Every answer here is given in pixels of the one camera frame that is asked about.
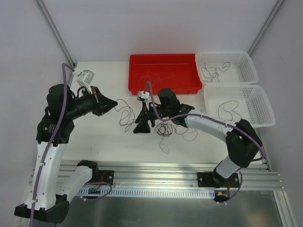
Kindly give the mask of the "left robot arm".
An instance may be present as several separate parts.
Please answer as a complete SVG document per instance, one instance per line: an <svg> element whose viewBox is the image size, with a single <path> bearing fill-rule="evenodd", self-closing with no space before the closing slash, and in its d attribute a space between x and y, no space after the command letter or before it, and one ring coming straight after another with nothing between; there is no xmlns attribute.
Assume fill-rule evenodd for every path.
<svg viewBox="0 0 303 227"><path fill-rule="evenodd" d="M57 177L63 154L67 148L74 120L92 113L102 116L117 106L99 89L80 87L82 95L74 94L68 85L58 84L49 88L45 114L37 126L37 160L29 197L15 207L16 217L42 222L62 223L70 203L85 184L102 183L98 164L82 160L72 175L57 186Z"/></svg>

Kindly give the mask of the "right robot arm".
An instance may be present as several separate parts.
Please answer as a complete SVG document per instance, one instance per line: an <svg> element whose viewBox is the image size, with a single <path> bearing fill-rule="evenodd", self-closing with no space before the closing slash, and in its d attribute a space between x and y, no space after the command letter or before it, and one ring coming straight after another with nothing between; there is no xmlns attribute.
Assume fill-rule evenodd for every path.
<svg viewBox="0 0 303 227"><path fill-rule="evenodd" d="M150 133L156 120L171 121L177 126L200 130L225 142L228 155L212 172L202 178L202 182L207 186L223 187L229 182L232 174L247 168L262 150L262 142L247 120L217 120L193 106L182 104L170 88L160 90L158 97L159 104L153 101L149 92L138 92L137 100L141 101L142 109L135 120L136 127L133 132Z"/></svg>

